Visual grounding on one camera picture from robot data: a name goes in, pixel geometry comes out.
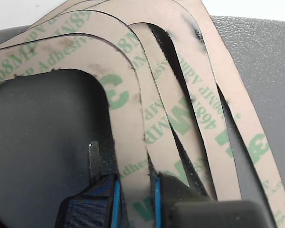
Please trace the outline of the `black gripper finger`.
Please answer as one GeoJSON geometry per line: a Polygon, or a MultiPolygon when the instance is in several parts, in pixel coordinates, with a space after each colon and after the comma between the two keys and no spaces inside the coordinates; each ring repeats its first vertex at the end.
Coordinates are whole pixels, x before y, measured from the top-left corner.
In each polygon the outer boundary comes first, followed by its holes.
{"type": "Polygon", "coordinates": [[[120,228],[120,181],[115,173],[102,174],[97,141],[89,144],[87,162],[89,185],[61,202],[55,227],[120,228]]]}
{"type": "Polygon", "coordinates": [[[249,200],[216,201],[178,178],[159,174],[155,183],[157,228],[271,228],[268,213],[249,200]]]}

